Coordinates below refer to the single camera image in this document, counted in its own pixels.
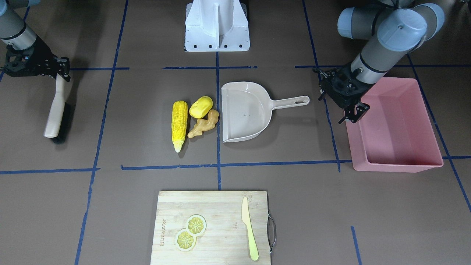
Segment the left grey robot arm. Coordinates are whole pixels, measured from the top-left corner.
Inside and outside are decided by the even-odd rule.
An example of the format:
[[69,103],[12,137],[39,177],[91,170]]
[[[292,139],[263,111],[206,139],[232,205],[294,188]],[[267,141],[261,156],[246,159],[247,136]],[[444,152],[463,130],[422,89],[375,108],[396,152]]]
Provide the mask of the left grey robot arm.
[[393,0],[363,7],[348,7],[338,18],[338,33],[367,40],[360,53],[341,67],[313,72],[320,74],[319,100],[330,97],[344,110],[340,123],[359,121],[370,109],[361,98],[406,54],[434,37],[445,23],[445,13],[435,3],[411,7],[410,0]]

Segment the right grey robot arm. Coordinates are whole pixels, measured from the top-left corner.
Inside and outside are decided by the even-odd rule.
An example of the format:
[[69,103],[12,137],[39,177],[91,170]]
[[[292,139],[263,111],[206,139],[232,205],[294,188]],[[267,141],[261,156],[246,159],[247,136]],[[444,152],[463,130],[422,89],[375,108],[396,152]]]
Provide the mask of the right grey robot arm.
[[10,77],[42,75],[57,79],[60,75],[69,82],[69,58],[54,55],[50,47],[15,12],[17,8],[39,3],[39,0],[1,1],[0,37],[7,48],[5,64],[1,70]]

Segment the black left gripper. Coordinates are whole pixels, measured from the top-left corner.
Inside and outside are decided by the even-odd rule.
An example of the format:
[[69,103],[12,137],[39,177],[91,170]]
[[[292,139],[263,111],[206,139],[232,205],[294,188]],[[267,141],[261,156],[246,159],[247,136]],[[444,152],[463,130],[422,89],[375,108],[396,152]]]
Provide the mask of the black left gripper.
[[370,110],[370,105],[360,102],[361,97],[368,91],[368,83],[357,79],[360,69],[351,70],[351,64],[348,63],[327,71],[314,67],[314,72],[321,75],[321,96],[318,100],[329,96],[338,107],[344,109],[344,116],[339,120],[339,124],[346,120],[356,123]]

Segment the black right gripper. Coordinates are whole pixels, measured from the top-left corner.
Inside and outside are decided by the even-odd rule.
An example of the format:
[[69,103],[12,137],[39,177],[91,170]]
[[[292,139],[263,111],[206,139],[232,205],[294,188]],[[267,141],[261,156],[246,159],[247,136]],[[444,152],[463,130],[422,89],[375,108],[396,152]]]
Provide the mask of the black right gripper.
[[69,82],[71,80],[69,72],[70,60],[67,57],[57,57],[50,51],[34,47],[15,50],[13,46],[7,46],[3,73],[10,77],[42,75],[57,79],[60,75],[66,82]]

